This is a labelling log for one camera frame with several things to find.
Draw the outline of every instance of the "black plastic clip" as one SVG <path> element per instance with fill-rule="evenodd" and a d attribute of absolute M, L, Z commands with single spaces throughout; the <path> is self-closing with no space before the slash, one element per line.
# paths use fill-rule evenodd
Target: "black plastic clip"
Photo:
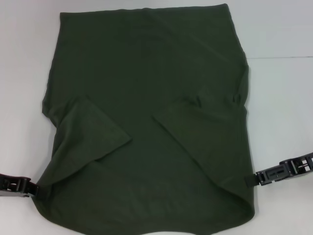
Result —
<path fill-rule="evenodd" d="M 245 177 L 247 186 L 271 184 L 287 178 L 302 176 L 313 171 L 313 153 L 298 158 L 287 159 L 279 165 L 261 170 L 251 176 Z"/>
<path fill-rule="evenodd" d="M 38 191 L 29 178 L 0 174 L 0 196 L 37 197 Z"/>

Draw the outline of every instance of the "dark green fabric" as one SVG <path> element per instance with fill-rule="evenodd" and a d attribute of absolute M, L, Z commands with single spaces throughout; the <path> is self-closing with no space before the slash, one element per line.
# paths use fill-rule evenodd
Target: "dark green fabric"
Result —
<path fill-rule="evenodd" d="M 249 221 L 248 66 L 228 6 L 60 18 L 38 211 L 88 235 L 209 235 Z"/>

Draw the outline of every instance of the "white backdrop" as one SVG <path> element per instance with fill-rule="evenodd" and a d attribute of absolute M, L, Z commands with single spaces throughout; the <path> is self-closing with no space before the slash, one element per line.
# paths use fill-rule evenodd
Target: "white backdrop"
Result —
<path fill-rule="evenodd" d="M 55 128 L 41 114 L 60 12 L 227 3 L 251 68 L 255 170 L 313 152 L 312 0 L 0 0 L 0 173 L 36 182 Z M 224 235 L 312 235 L 313 174 L 256 189 L 256 215 Z M 30 199 L 0 198 L 0 234 L 74 235 Z"/>

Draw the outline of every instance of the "white table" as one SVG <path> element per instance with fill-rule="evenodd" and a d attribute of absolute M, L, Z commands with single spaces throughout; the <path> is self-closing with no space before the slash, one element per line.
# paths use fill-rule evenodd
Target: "white table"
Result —
<path fill-rule="evenodd" d="M 313 152 L 312 0 L 0 0 L 0 173 L 36 182 L 49 162 L 55 128 L 41 101 L 60 12 L 225 2 L 251 68 L 254 169 Z M 257 187 L 255 197 L 255 217 L 220 234 L 313 234 L 313 174 Z M 0 198 L 0 225 L 4 235 L 77 234 L 48 222 L 26 198 Z"/>

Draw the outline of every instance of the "olive green t-shirt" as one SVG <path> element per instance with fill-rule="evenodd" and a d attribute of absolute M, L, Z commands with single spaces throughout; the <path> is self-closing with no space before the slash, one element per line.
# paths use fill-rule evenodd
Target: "olive green t-shirt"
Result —
<path fill-rule="evenodd" d="M 249 221 L 248 66 L 228 6 L 60 18 L 38 211 L 87 235 L 210 235 Z"/>

